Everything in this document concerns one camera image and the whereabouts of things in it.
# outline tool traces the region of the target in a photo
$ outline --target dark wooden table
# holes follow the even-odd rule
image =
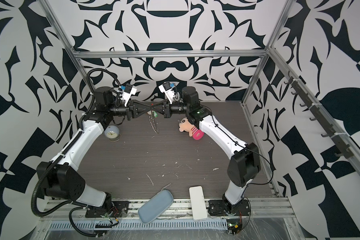
[[[252,137],[240,103],[204,102],[213,115],[241,140],[251,143]],[[81,162],[79,173],[86,183],[113,198],[151,198],[165,185],[174,198],[189,198],[189,187],[202,186],[204,197],[221,197],[229,178],[229,159],[207,135],[194,140],[180,132],[178,121],[185,115],[157,117],[156,134],[144,114],[119,126],[121,139],[111,142],[104,135],[93,143]],[[115,118],[116,123],[122,118]],[[267,182],[261,171],[254,182]],[[270,197],[268,185],[251,185],[247,197]]]

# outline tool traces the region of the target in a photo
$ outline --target white power bank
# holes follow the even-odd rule
[[[190,187],[189,196],[191,198],[193,219],[195,221],[207,219],[202,186]]]

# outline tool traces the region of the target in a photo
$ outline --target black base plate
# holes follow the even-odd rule
[[[209,209],[208,212],[211,216],[226,216],[228,215],[228,207],[226,206],[225,202],[223,200],[209,200]],[[249,206],[248,200],[243,199],[241,202],[236,204],[235,206],[232,206],[233,212],[236,213],[235,215],[241,214],[243,216],[249,216],[251,208]]]
[[[120,215],[128,212],[128,201],[112,201],[113,206],[116,207],[115,210],[112,211],[111,217],[120,217]],[[96,207],[89,207],[89,210],[87,210],[85,217],[86,218],[94,218],[94,217],[101,217],[101,215],[104,215],[105,212],[103,209],[99,209]]]

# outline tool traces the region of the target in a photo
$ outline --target patterned wall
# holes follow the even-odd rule
[[[51,0],[77,50],[264,49],[285,0]]]
[[[276,50],[360,146],[360,1],[294,5]],[[360,238],[360,176],[272,60],[247,102],[274,177],[312,239]]]
[[[35,227],[36,167],[77,131],[88,89],[35,0],[0,0],[0,239]],[[45,206],[43,196],[39,208]]]
[[[107,68],[115,73],[121,84],[137,87],[133,99],[159,101],[165,95],[158,86],[166,81],[176,84],[180,91],[194,86],[201,100],[241,100],[254,74],[260,57],[202,57],[202,58],[103,58],[83,59],[84,67]],[[108,74],[93,73],[96,87],[117,86]]]

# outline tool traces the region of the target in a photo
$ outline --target plush toy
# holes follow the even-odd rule
[[[193,137],[195,140],[199,140],[204,136],[204,133],[197,129],[194,125],[192,125],[190,122],[188,122],[187,118],[183,118],[181,121],[179,121],[179,130],[180,132],[188,132],[190,137]]]

